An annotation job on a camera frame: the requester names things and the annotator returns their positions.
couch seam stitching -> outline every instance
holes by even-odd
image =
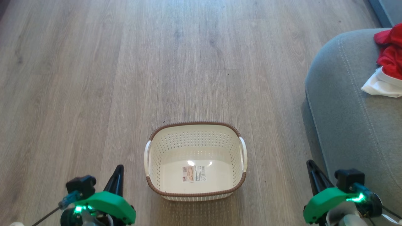
[[[391,177],[391,179],[394,181],[394,183],[396,184],[396,186],[399,187],[399,189],[402,190],[402,188],[401,188],[401,187],[399,186],[399,184],[396,182],[395,177],[394,177],[393,173],[391,172],[389,165],[388,165],[387,162],[384,160],[384,154],[383,154],[383,152],[381,151],[381,147],[380,147],[380,149],[379,149],[380,144],[379,144],[379,141],[378,141],[378,137],[377,137],[377,135],[376,135],[376,133],[375,133],[375,130],[374,130],[373,124],[372,124],[372,122],[371,122],[371,119],[370,119],[370,117],[369,117],[367,108],[364,106],[364,104],[362,104],[361,96],[357,93],[357,82],[356,82],[355,76],[354,76],[354,74],[353,74],[352,68],[351,68],[351,66],[350,66],[350,64],[349,64],[349,60],[348,60],[348,58],[347,58],[347,56],[346,56],[346,53],[345,53],[345,50],[344,50],[344,47],[343,47],[343,40],[342,40],[342,38],[340,38],[340,39],[338,40],[338,43],[340,44],[340,45],[338,45],[339,51],[340,51],[340,48],[342,47],[342,52],[341,52],[342,60],[343,60],[344,65],[347,67],[346,70],[347,70],[348,75],[349,75],[349,78],[350,78],[350,80],[351,80],[351,82],[352,82],[352,85],[353,85],[353,88],[354,88],[354,92],[355,92],[355,94],[356,94],[356,96],[357,96],[359,105],[360,105],[360,107],[361,107],[362,110],[363,110],[363,116],[364,116],[364,118],[365,118],[365,120],[366,120],[367,128],[369,129],[369,132],[370,132],[370,135],[371,135],[371,140],[372,140],[373,143],[374,143],[375,150],[376,150],[376,152],[379,154],[379,156],[381,157],[382,162],[383,162],[383,165],[386,166],[388,175],[389,175],[389,176]]]

basket perforation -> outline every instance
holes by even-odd
[[[172,130],[165,131],[160,130],[154,132],[151,135],[152,144],[150,146],[150,164],[149,167],[149,181],[151,188],[160,193],[164,198],[176,201],[200,201],[200,200],[213,200],[216,198],[227,197],[235,189],[240,187],[244,181],[245,173],[242,171],[242,164],[240,161],[241,147],[239,146],[240,140],[237,135],[240,135],[237,130],[233,130],[235,133],[227,133],[223,131],[214,131],[206,129],[207,127],[195,127],[192,130],[177,131]],[[219,195],[206,196],[208,194],[174,194],[169,191],[164,191],[163,188],[163,174],[161,165],[169,163],[170,159],[192,159],[195,156],[196,159],[207,159],[208,157],[215,161],[227,161],[230,171],[228,172],[230,179],[230,186],[234,190],[229,189],[225,193],[219,193]]]

product label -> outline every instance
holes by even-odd
[[[183,182],[206,181],[205,166],[183,166]]]

white plastic basket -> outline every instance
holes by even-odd
[[[247,149],[238,130],[225,123],[166,125],[152,133],[144,167],[148,185],[165,199],[221,199],[243,184]]]

gray couch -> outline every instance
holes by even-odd
[[[311,65],[306,94],[330,179],[337,169],[363,171],[366,186],[402,214],[402,99],[360,90],[378,67],[373,36],[382,30],[330,40]]]

